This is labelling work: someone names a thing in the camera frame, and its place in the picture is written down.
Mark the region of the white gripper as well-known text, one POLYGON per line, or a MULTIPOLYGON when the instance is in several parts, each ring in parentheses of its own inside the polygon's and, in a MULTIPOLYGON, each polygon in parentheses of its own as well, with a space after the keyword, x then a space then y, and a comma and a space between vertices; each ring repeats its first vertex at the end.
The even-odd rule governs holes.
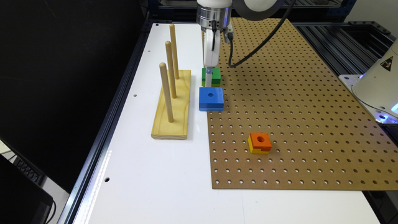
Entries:
POLYGON ((203 59, 204 66, 206 67, 205 87, 212 86, 213 68, 218 66, 221 40, 224 39, 224 41, 229 44, 230 38, 233 37, 234 30, 232 27, 217 30, 216 32, 213 32, 211 29, 205 31, 203 59))

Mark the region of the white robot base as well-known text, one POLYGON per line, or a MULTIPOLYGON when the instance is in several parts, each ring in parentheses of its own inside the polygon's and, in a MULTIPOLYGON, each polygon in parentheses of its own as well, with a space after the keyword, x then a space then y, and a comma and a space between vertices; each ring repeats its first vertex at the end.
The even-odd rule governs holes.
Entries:
POLYGON ((397 42, 364 74, 339 79, 379 124, 397 126, 397 42))

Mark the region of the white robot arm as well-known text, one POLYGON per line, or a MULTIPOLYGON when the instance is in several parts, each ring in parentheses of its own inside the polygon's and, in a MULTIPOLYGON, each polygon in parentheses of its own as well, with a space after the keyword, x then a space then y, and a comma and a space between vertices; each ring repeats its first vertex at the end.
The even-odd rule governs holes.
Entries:
POLYGON ((197 4, 197 23, 205 34, 205 86, 210 87, 213 69, 219 62, 221 40, 233 32, 232 10, 247 20, 260 21, 275 14, 283 0, 198 0, 197 4))

